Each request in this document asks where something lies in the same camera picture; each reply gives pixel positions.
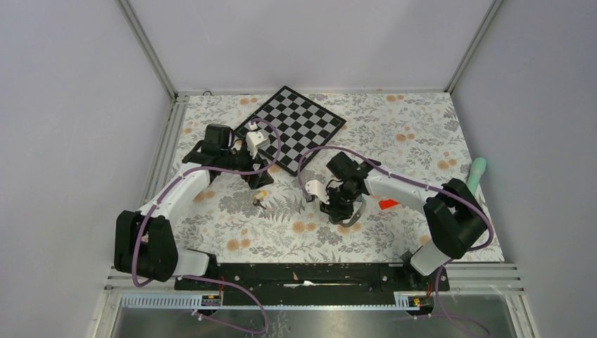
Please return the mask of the grey metal key holder plate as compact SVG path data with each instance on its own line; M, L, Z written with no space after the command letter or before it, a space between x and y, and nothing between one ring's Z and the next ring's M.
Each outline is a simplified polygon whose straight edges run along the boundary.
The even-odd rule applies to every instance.
M351 218L349 220L347 220L346 222L343 222L341 224L342 227L345 227L345 228L352 227L360 220L360 218L364 214L364 212L366 212L367 202L366 202L366 200L364 200L364 198L362 196L359 196L355 200L355 203L359 204L358 209L355 211L355 213L351 216Z

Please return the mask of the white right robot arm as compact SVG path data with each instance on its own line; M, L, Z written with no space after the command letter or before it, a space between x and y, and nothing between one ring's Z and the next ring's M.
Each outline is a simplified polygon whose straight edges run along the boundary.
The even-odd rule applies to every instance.
M432 273L450 260L460 259L489 231L490 222L467 185L451 179L439 187L391 173L379 161L361 163L341 151L327 168L337 185L317 180L306 183L308 197L320 201L320 210L334 224L350 227L356 217L354 203L363 195L391 199L425 217L431 239L409 259L403 279L408 287L421 290Z

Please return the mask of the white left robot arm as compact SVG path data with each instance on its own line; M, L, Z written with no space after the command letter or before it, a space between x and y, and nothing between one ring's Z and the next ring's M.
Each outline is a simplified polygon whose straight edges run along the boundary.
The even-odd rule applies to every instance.
M136 287L152 281L191 275L201 289L218 282L217 268L207 253L177 247L172 232L195 197L222 173L238 175L250 189L272 184L270 164L258 154L270 143L266 130L281 139L279 131L264 119L249 123L242 145L235 149L230 127L210 124L205 137L183 158L179 170L159 193L137 211L123 211L116 220L114 267L132 276Z

